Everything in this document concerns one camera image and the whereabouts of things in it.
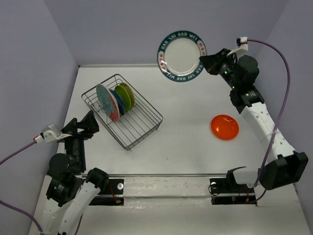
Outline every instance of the lavender wall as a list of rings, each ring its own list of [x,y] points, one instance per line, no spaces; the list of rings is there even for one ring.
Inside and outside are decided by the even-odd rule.
[[[313,232],[313,105],[312,38],[313,1],[290,0],[267,42],[276,45],[286,56],[291,70],[291,89],[280,130],[298,151],[305,151],[309,164],[296,187],[307,222]],[[257,56],[260,67],[258,88],[268,110],[277,118],[286,90],[286,69],[275,51],[263,47]]]
[[[288,0],[45,0],[76,62],[156,63],[176,30],[197,33],[209,53],[242,35],[266,39]],[[256,45],[250,51],[259,51]]]
[[[77,65],[42,0],[0,0],[0,159],[41,128],[64,124]],[[0,199],[34,212],[56,145],[38,144],[0,166]],[[27,234],[30,219],[0,205],[0,234]]]

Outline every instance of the screw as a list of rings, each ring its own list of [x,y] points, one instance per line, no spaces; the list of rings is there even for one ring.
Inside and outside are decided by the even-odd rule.
[[[122,183],[118,183],[117,189],[122,190],[124,188],[124,185]]]
[[[216,182],[212,182],[212,183],[211,183],[211,188],[212,188],[212,189],[217,189],[217,184],[216,184]]]

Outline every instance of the orange plate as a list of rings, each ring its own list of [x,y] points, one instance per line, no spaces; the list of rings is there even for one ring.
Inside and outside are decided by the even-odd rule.
[[[239,125],[228,115],[218,115],[211,121],[211,130],[221,140],[231,140],[238,135]]]

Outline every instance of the red wire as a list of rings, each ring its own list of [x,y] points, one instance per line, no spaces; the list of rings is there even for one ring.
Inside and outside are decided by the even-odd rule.
[[[112,197],[113,197],[113,199],[115,200],[115,202],[116,202],[116,203],[117,203],[117,202],[121,203],[121,201],[118,200],[117,197],[116,197],[116,195],[114,194],[112,185],[110,185],[109,188],[110,188]]]

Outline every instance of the dish rack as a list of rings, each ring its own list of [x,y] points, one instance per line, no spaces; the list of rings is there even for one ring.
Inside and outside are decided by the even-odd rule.
[[[163,116],[121,75],[115,74],[100,84],[114,90],[115,86],[122,82],[132,88],[135,105],[126,114],[120,116],[119,121],[112,121],[101,108],[96,86],[83,93],[82,99],[113,138],[129,151],[159,128]]]

